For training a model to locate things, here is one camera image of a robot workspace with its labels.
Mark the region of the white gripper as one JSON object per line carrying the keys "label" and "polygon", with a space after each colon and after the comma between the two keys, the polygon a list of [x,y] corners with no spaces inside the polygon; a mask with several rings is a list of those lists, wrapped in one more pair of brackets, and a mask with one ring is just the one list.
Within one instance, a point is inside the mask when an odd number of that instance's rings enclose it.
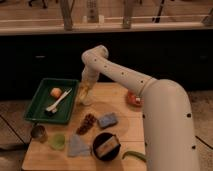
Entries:
{"label": "white gripper", "polygon": [[89,88],[92,88],[98,80],[98,73],[88,67],[85,67],[82,71],[81,81],[86,84]]}

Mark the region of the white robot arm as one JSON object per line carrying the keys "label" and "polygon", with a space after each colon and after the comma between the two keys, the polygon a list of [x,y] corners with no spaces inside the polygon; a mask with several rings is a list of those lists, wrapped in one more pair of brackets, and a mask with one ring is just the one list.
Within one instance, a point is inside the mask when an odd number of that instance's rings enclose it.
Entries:
{"label": "white robot arm", "polygon": [[95,84],[101,74],[143,100],[147,171],[200,171],[193,114],[184,88],[108,60],[103,45],[82,53],[82,79]]}

